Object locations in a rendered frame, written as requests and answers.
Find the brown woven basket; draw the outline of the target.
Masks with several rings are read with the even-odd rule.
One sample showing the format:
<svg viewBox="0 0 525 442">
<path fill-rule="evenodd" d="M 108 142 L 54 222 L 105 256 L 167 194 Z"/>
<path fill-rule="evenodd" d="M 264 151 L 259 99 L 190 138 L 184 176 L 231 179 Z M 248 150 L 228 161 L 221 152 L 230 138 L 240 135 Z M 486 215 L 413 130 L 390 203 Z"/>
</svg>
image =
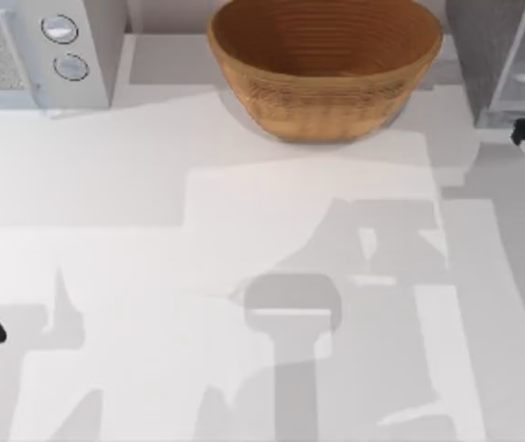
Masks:
<svg viewBox="0 0 525 442">
<path fill-rule="evenodd" d="M 291 143 L 350 142 L 381 128 L 443 41 L 416 0 L 227 0 L 206 34 L 241 107 Z"/>
</svg>

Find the round microwave knob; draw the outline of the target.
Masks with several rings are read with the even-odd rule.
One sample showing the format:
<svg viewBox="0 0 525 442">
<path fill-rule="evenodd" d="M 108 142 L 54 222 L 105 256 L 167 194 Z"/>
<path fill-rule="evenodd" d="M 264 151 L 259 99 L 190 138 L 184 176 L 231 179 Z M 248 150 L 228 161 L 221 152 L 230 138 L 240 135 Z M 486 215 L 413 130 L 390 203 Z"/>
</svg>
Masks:
<svg viewBox="0 0 525 442">
<path fill-rule="evenodd" d="M 68 16 L 55 15 L 41 20 L 41 32 L 53 43 L 70 44 L 78 37 L 78 26 Z"/>
<path fill-rule="evenodd" d="M 89 75 L 88 63 L 73 53 L 56 57 L 52 66 L 59 77 L 70 82 L 82 81 Z"/>
</svg>

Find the pale microwave oven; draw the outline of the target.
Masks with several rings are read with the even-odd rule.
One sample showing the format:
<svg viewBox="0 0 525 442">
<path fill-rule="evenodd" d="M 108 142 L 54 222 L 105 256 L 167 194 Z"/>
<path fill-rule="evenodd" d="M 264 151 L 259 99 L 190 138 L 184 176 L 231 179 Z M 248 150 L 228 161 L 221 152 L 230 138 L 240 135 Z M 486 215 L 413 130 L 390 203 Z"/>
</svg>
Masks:
<svg viewBox="0 0 525 442">
<path fill-rule="evenodd" d="M 65 15 L 78 26 L 70 44 L 41 32 L 44 17 Z M 128 27 L 127 0 L 0 0 L 0 110 L 86 111 L 111 106 Z M 53 60 L 83 58 L 89 75 L 70 82 Z"/>
</svg>

